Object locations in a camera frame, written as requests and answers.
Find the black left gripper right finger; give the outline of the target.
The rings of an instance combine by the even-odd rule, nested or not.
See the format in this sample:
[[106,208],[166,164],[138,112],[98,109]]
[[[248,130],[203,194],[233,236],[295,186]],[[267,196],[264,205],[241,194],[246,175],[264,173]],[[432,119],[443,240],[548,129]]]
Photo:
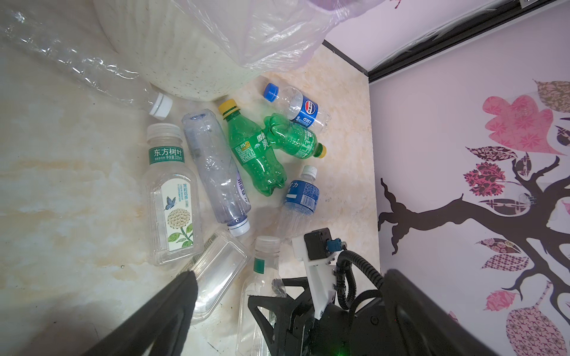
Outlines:
[[400,271],[384,275],[384,305],[396,355],[495,355]]

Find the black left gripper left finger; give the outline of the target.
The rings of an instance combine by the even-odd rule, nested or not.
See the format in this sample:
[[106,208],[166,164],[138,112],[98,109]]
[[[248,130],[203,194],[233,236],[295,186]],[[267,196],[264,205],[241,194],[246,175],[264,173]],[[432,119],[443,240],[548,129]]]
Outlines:
[[197,301],[197,277],[175,277],[85,355],[181,355]]

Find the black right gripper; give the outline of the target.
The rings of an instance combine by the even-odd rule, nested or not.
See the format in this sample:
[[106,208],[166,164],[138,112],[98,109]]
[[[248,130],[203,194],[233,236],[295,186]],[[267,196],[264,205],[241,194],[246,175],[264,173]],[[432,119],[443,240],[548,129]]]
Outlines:
[[330,304],[315,318],[307,277],[286,278],[286,287],[302,288],[297,298],[249,297],[248,308],[272,356],[391,355],[392,340],[381,292],[362,292],[359,311]]

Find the clear bottle green label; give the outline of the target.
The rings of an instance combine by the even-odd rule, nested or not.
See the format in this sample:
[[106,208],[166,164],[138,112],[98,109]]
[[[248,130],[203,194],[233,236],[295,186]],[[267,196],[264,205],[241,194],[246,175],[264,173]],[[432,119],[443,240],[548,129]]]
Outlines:
[[269,355],[260,326],[249,310],[252,296],[284,298],[286,291],[279,274],[281,240],[277,237],[260,236],[255,240],[252,274],[244,282],[237,329],[237,355]]

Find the blue label water bottle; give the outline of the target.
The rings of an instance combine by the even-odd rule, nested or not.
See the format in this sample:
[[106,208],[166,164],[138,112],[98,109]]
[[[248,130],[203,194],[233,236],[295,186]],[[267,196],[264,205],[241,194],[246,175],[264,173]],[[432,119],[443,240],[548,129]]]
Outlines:
[[294,179],[286,192],[276,228],[276,237],[289,243],[294,237],[308,232],[320,197],[316,186],[318,169],[304,166],[298,179]]

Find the crushed clear plastic bottle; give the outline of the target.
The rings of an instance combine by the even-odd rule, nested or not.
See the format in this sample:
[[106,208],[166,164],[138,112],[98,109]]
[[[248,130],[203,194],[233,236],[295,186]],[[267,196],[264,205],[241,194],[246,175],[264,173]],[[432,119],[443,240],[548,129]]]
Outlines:
[[1,41],[84,88],[164,120],[173,99],[153,88],[76,19],[41,4],[1,3]]

